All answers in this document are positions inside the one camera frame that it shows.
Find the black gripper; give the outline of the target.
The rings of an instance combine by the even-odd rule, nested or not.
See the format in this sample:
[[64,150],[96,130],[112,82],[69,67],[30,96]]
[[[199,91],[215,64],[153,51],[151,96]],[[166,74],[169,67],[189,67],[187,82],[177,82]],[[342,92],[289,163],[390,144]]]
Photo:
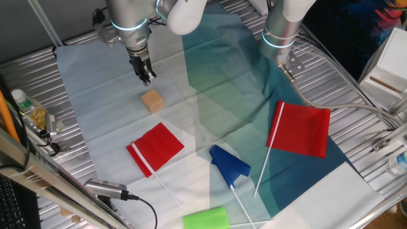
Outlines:
[[146,47],[141,50],[128,49],[128,54],[134,72],[146,87],[149,86],[156,78],[156,74],[151,70],[148,49]]

